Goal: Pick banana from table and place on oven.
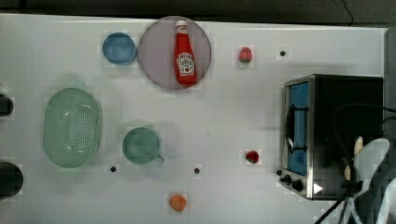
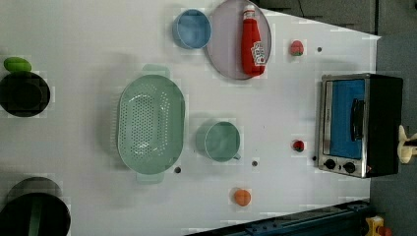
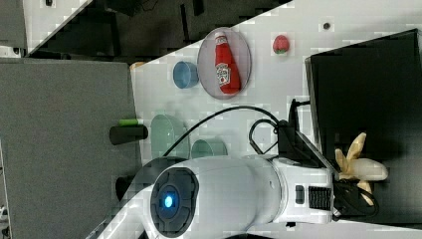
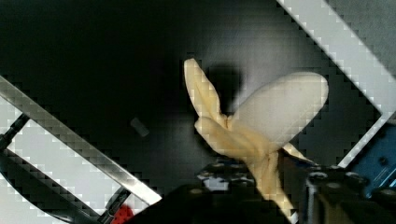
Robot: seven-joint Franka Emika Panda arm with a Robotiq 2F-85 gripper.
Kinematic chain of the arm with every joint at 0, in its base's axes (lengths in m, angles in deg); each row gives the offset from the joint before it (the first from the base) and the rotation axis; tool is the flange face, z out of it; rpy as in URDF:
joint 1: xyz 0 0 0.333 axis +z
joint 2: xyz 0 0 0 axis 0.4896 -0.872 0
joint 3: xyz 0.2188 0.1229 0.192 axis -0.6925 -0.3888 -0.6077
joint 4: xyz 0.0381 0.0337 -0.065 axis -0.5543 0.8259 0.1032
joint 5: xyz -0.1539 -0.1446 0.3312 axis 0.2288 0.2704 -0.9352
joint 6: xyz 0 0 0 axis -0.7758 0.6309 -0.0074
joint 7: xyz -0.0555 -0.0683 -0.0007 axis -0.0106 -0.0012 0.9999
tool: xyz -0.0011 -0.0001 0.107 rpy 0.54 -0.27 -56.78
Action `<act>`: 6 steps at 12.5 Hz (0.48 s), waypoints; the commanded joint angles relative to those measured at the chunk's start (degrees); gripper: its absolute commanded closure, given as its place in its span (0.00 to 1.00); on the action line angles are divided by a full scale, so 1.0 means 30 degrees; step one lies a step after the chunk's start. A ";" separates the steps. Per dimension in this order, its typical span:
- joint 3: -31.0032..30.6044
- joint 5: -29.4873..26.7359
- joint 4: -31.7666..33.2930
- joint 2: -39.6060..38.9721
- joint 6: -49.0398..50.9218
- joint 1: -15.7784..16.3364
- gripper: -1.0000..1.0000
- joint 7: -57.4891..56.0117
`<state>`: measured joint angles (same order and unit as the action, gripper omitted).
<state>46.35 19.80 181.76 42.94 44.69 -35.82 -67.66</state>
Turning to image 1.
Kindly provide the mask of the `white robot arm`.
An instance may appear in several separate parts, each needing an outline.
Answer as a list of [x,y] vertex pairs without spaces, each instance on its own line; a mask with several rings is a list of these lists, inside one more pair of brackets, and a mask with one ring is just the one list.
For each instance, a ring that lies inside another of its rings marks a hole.
[[395,224],[395,149],[386,138],[355,144],[361,190],[347,201],[343,224]]

